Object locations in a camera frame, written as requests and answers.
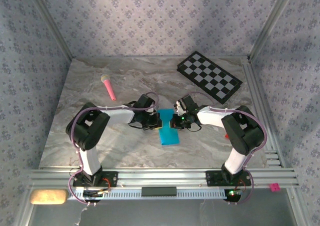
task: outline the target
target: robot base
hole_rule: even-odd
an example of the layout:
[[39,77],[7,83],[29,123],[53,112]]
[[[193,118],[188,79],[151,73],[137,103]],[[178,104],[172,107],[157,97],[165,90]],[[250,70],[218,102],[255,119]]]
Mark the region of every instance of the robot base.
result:
[[251,186],[250,176],[246,171],[241,170],[237,173],[233,179],[228,183],[223,178],[222,171],[206,171],[206,184],[208,187],[217,187],[217,186],[234,186],[236,187],[239,184],[239,181],[242,180],[246,186]]
[[79,173],[74,177],[74,187],[116,187],[118,181],[118,172],[99,170],[92,176],[85,172]]

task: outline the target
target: black mounting plate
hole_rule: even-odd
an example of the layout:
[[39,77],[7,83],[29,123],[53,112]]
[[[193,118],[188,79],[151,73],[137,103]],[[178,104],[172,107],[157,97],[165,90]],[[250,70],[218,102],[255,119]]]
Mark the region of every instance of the black mounting plate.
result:
[[224,179],[222,177],[221,170],[206,171],[205,172],[205,179],[206,179],[206,184],[208,187],[217,187],[217,186],[234,186],[234,187],[236,187],[238,184],[239,184],[239,186],[242,186],[242,184],[239,183],[240,179],[245,183],[246,186],[251,186],[250,176],[246,171],[242,171],[230,183],[227,183],[226,181],[224,181]]
[[[110,187],[116,187],[118,181],[118,172],[113,171],[102,171],[101,178],[107,178],[110,182]],[[74,187],[103,187],[108,188],[108,182],[106,180],[100,180],[96,185],[92,183],[83,174],[79,173],[74,177]]]

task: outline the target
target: red wire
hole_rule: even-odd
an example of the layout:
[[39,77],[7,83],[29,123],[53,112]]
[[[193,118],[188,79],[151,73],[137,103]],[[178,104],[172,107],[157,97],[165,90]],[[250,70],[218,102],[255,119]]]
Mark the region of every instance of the red wire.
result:
[[108,183],[108,189],[111,188],[111,184],[110,184],[109,179],[104,177],[102,180],[104,180],[104,181],[106,181]]
[[236,190],[236,189],[239,187],[240,182],[242,182],[243,185],[245,186],[245,189],[243,190],[243,192],[245,192],[245,190],[246,190],[246,184],[245,184],[245,182],[244,182],[242,179],[239,179],[238,185],[234,188],[234,190]]

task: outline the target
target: sponge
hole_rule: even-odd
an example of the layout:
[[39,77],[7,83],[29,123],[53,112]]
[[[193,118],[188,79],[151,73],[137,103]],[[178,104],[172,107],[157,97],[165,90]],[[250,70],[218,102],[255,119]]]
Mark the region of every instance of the sponge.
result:
[[67,198],[66,189],[35,189],[29,199],[32,204],[63,204]]
[[159,109],[160,119],[162,120],[162,128],[159,129],[161,145],[179,144],[178,131],[170,128],[170,120],[174,114],[173,109]]

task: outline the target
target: cable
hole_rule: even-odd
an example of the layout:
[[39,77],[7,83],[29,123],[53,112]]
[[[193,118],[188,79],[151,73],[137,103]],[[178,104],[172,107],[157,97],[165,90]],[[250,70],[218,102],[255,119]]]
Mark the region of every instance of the cable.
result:
[[248,195],[244,200],[241,200],[240,202],[237,202],[237,203],[234,203],[234,204],[244,203],[244,202],[248,201],[249,198],[252,196],[252,194],[253,194],[253,192],[254,192],[254,191],[253,191],[253,190],[254,190],[254,185],[255,185],[255,184],[254,184],[254,178],[252,177],[252,174],[251,174],[248,170],[246,170],[246,165],[247,165],[247,163],[249,162],[249,160],[251,159],[253,153],[256,152],[256,151],[258,151],[258,150],[260,150],[261,148],[263,148],[263,147],[266,145],[267,139],[268,139],[268,135],[267,135],[267,133],[266,133],[266,128],[264,127],[264,125],[263,125],[256,117],[252,116],[252,115],[249,114],[248,112],[243,112],[243,111],[240,111],[240,110],[237,110],[237,109],[218,109],[218,108],[213,108],[213,107],[210,107],[210,110],[213,111],[213,112],[225,112],[225,113],[226,113],[226,112],[231,112],[231,113],[237,112],[237,113],[243,114],[243,115],[251,118],[252,120],[254,120],[254,121],[259,125],[259,127],[261,128],[261,130],[262,130],[263,133],[264,133],[264,134],[263,134],[263,136],[264,136],[263,142],[260,144],[259,147],[253,149],[253,150],[250,152],[249,156],[245,159],[245,161],[244,161],[244,163],[243,163],[243,165],[242,165],[243,171],[245,171],[245,172],[247,172],[247,173],[249,174],[249,177],[250,177],[250,179],[251,179],[251,185],[252,185],[252,187],[251,187],[251,191],[250,191],[249,195]]
[[108,183],[108,189],[110,189],[110,188],[111,188],[111,183],[110,183],[109,179],[107,179],[106,177],[104,177],[102,180],[103,180],[103,181],[106,181],[106,182]]
[[200,125],[198,125],[199,126],[199,129],[198,130],[196,130],[196,131],[191,131],[189,128],[187,128],[187,130],[189,131],[189,132],[199,132],[201,129],[202,129],[202,127],[200,126]]
[[148,92],[148,93],[146,93],[146,95],[149,95],[149,94],[154,94],[154,95],[156,96],[156,99],[154,100],[154,104],[151,105],[150,107],[146,107],[146,108],[134,108],[134,107],[127,107],[127,106],[125,106],[125,107],[124,107],[124,106],[120,106],[120,107],[107,107],[107,108],[106,108],[106,107],[89,107],[89,108],[85,108],[85,109],[83,109],[82,111],[80,111],[79,114],[75,117],[75,119],[74,119],[74,121],[73,121],[73,124],[72,124],[72,126],[71,126],[71,134],[70,134],[70,136],[71,136],[71,142],[72,142],[73,146],[75,147],[75,152],[76,152],[76,153],[78,154],[78,156],[79,156],[80,169],[79,169],[77,172],[75,172],[74,174],[72,174],[71,177],[69,178],[69,180],[68,180],[68,188],[69,188],[71,194],[74,196],[74,198],[75,198],[78,202],[83,203],[83,204],[88,204],[87,202],[85,202],[85,201],[81,200],[80,198],[78,198],[78,197],[76,196],[76,194],[73,192],[72,188],[71,188],[71,180],[72,180],[77,174],[83,172],[83,170],[84,170],[84,166],[83,166],[84,162],[83,162],[83,160],[82,160],[82,158],[81,158],[81,155],[80,155],[80,149],[79,149],[79,147],[76,145],[76,142],[75,142],[75,140],[74,140],[74,135],[75,135],[75,134],[74,134],[74,130],[75,130],[76,123],[78,122],[79,118],[80,118],[85,112],[95,111],[95,110],[108,111],[108,110],[120,110],[120,109],[121,109],[121,110],[146,111],[146,110],[149,110],[149,109],[151,109],[151,108],[155,108],[155,107],[158,105],[158,103],[159,103],[159,96],[158,96],[158,94],[155,93],[155,92]]
[[234,188],[234,191],[239,187],[240,183],[242,182],[242,184],[245,186],[245,189],[246,189],[246,183],[240,178],[239,179],[239,182],[238,182],[238,185]]
[[78,169],[78,168],[77,167],[71,168],[70,171],[69,171],[69,176],[71,176],[71,171],[74,170],[74,169]]

